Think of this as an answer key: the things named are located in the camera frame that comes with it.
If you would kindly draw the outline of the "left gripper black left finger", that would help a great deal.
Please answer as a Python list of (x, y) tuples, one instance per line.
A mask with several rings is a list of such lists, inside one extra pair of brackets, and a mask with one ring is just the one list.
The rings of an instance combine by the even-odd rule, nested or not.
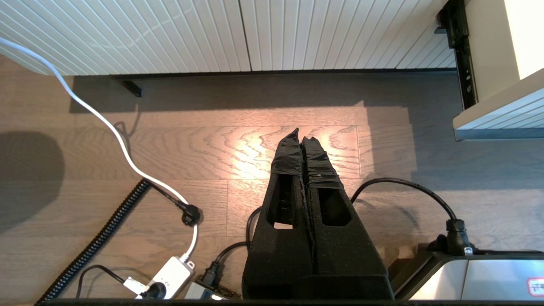
[(312, 255), (298, 129), (282, 138), (271, 164), (242, 277), (245, 299), (311, 299)]

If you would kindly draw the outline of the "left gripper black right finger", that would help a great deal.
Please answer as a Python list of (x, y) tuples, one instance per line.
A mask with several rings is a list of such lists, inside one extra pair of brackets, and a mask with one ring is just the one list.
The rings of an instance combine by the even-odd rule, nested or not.
[(311, 275), (303, 299), (392, 299), (388, 271), (317, 138), (302, 141), (312, 227)]

